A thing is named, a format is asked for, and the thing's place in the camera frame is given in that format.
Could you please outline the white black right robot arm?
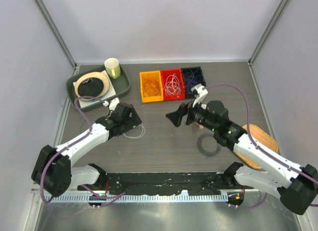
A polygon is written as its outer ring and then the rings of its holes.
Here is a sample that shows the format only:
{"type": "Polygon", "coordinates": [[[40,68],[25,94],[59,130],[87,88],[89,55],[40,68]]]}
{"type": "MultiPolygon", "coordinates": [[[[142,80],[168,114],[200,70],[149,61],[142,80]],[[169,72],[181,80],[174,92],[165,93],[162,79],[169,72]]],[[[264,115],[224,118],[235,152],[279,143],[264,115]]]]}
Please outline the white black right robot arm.
{"type": "Polygon", "coordinates": [[[310,164],[294,163],[254,139],[247,130],[229,119],[229,112],[220,101],[206,105],[194,102],[182,103],[179,108],[166,114],[174,126],[196,122],[211,130],[217,143],[242,154],[262,167],[253,171],[242,164],[232,164],[224,182],[231,189],[239,185],[249,186],[281,201],[291,212],[303,215],[318,195],[318,171],[310,164]]]}

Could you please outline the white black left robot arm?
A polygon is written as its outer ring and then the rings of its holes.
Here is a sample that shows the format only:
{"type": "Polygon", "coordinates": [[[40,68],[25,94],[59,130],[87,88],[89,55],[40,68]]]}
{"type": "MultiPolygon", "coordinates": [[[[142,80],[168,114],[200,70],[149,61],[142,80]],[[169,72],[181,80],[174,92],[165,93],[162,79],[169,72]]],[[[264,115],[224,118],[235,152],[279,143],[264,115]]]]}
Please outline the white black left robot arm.
{"type": "Polygon", "coordinates": [[[98,118],[77,137],[57,147],[43,147],[32,180],[40,186],[41,194],[48,192],[53,198],[74,186],[87,185],[96,191],[102,190],[106,186],[105,170],[94,163],[84,167],[74,167],[74,164],[96,146],[141,124],[133,105],[120,102],[111,106],[108,115],[98,118]]]}

